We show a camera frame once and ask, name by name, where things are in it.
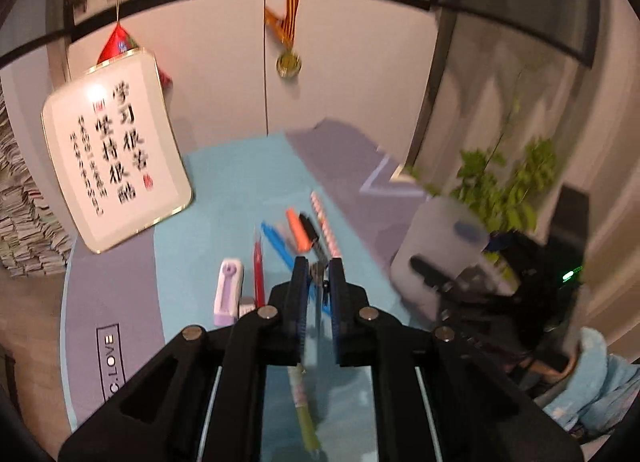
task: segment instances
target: desk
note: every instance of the desk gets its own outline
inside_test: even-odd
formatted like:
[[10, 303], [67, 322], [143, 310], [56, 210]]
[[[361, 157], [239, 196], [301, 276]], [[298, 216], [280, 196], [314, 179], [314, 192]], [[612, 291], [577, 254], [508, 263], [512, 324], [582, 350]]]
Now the desk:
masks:
[[[372, 305], [409, 321], [387, 273], [426, 195], [389, 182], [398, 163], [356, 129], [324, 121], [304, 132], [197, 150], [184, 162], [195, 193], [187, 210], [103, 254], [80, 241], [73, 250], [60, 334], [73, 429], [184, 326], [214, 328], [224, 257], [246, 265], [243, 293], [252, 295], [254, 227], [283, 220], [288, 206], [311, 213], [312, 190], [324, 201], [348, 281], [365, 287]], [[264, 271], [266, 288], [290, 277], [268, 243]], [[304, 359], [322, 448], [329, 460], [376, 460], [370, 371], [336, 366], [327, 316], [322, 328], [308, 324]], [[263, 460], [306, 460], [283, 367], [268, 369], [264, 414]]]

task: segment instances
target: pen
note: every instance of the pen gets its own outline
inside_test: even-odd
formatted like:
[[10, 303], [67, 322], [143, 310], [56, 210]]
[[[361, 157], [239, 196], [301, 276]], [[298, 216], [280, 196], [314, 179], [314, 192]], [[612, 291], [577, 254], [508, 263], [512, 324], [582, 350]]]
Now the pen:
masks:
[[287, 246], [284, 244], [284, 240], [278, 234], [278, 232], [272, 228], [267, 223], [263, 222], [260, 225], [264, 236], [267, 237], [269, 243], [273, 246], [273, 248], [278, 253], [278, 256], [282, 259], [282, 261], [289, 267], [289, 270], [293, 270], [294, 259], [287, 251]]
[[264, 306], [264, 272], [262, 271], [262, 239], [254, 232], [254, 298], [255, 306]]
[[302, 381], [302, 365], [298, 363], [296, 366], [288, 366], [287, 371], [289, 372], [289, 384], [291, 386], [293, 402], [296, 405], [296, 414], [298, 415], [302, 442], [305, 445], [306, 451], [311, 454], [311, 457], [314, 460], [319, 460], [320, 441], [316, 435], [316, 427], [309, 413], [305, 385]]
[[309, 241], [309, 237], [302, 226], [302, 222], [300, 222], [300, 217], [293, 208], [287, 209], [287, 220], [289, 221], [291, 232], [296, 239], [298, 252], [309, 252], [312, 247], [311, 241]]
[[311, 218], [309, 218], [305, 213], [300, 213], [300, 223], [305, 230], [306, 236], [308, 236], [311, 241], [311, 247], [313, 248], [318, 260], [323, 265], [329, 265], [329, 259], [326, 257], [326, 254], [324, 254], [322, 245], [320, 245], [320, 235], [318, 235], [318, 231], [316, 231]]
[[316, 213], [316, 218], [318, 218], [318, 223], [320, 224], [320, 229], [324, 235], [326, 246], [329, 249], [329, 254], [332, 258], [341, 258], [342, 253], [338, 247], [338, 241], [335, 239], [334, 231], [331, 229], [329, 220], [326, 218], [324, 206], [322, 206], [322, 202], [320, 200], [320, 195], [315, 191], [311, 193], [311, 206]]

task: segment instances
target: white eraser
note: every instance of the white eraser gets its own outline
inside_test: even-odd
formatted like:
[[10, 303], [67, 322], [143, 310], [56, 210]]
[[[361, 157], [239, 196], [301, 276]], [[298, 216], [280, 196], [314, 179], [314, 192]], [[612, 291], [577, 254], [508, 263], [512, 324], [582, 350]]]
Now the white eraser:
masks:
[[233, 325], [238, 320], [238, 302], [242, 294], [244, 268], [237, 258], [225, 258], [220, 266], [216, 302], [213, 305], [213, 324]]

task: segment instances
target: black device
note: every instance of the black device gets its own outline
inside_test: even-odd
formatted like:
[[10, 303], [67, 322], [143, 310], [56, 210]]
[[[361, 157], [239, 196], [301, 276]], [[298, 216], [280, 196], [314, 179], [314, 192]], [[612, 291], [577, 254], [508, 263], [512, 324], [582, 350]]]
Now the black device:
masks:
[[[582, 460], [577, 442], [461, 334], [370, 307], [340, 260], [328, 279], [336, 362], [372, 369], [380, 461], [436, 460], [421, 383], [444, 460]], [[266, 367], [300, 361], [309, 283], [298, 257], [268, 306], [233, 327], [186, 327], [71, 435], [59, 462], [196, 460], [219, 370], [202, 460], [260, 460]]]
[[[539, 360], [558, 372], [569, 362], [562, 350], [574, 311], [588, 239], [589, 198], [562, 186], [546, 244], [518, 231], [494, 233], [489, 250], [500, 252], [519, 286], [512, 296], [465, 290], [424, 258], [411, 266], [442, 296], [444, 322], [505, 362]], [[513, 378], [523, 378], [516, 369]]]

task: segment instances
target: yellow pen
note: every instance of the yellow pen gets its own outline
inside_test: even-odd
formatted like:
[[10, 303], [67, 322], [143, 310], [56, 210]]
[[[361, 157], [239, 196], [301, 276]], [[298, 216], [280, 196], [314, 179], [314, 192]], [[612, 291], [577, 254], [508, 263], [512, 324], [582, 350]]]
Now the yellow pen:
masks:
[[302, 365], [298, 363], [296, 366], [288, 366], [287, 370], [289, 371], [291, 394], [293, 395], [293, 402], [296, 405], [296, 413], [298, 414], [302, 442], [305, 444], [305, 449], [311, 457], [314, 460], [320, 460], [320, 441], [316, 436], [316, 426], [314, 426], [311, 414], [309, 413], [305, 386], [302, 381]]

